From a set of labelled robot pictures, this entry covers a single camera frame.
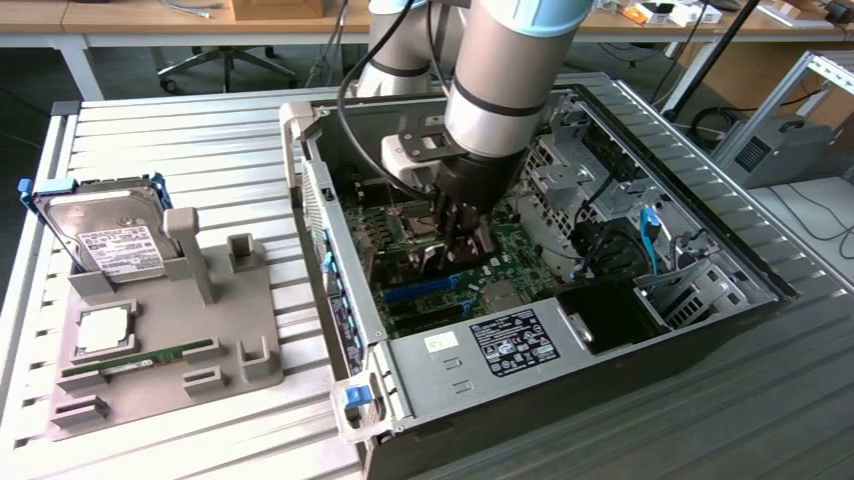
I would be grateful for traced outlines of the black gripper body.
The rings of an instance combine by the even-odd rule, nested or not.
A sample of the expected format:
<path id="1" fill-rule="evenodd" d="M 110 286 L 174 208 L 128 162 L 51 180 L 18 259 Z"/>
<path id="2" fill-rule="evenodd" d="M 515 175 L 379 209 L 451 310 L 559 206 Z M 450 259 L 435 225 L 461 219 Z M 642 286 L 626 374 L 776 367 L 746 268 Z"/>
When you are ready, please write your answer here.
<path id="1" fill-rule="evenodd" d="M 454 210 L 473 218 L 491 214 L 522 157 L 523 151 L 497 158 L 466 154 L 443 159 L 437 177 L 437 213 L 445 218 Z"/>

